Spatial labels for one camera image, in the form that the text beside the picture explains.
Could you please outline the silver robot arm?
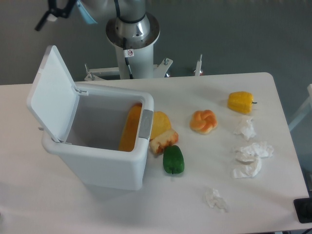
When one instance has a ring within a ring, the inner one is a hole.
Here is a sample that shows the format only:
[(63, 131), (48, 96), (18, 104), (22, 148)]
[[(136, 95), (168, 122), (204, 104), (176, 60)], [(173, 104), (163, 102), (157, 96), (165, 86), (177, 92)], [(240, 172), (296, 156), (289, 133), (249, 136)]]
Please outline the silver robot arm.
[(87, 24), (97, 24), (104, 17), (119, 18), (126, 23), (135, 23), (145, 17), (144, 0), (63, 0), (63, 8), (58, 7), (58, 0), (49, 0), (48, 10), (37, 23), (35, 30), (40, 31), (44, 24), (57, 18), (67, 19), (75, 6)]

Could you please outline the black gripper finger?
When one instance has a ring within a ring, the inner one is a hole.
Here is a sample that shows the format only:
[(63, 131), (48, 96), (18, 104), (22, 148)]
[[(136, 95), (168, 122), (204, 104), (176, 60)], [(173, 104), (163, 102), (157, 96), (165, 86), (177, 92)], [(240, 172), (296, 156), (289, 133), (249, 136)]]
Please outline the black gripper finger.
[(40, 21), (35, 26), (36, 31), (40, 31), (42, 29), (50, 15), (56, 18), (69, 18), (71, 11), (75, 5), (75, 0), (68, 0), (64, 8), (58, 8), (56, 0), (48, 0), (47, 4), (48, 10), (44, 13)]

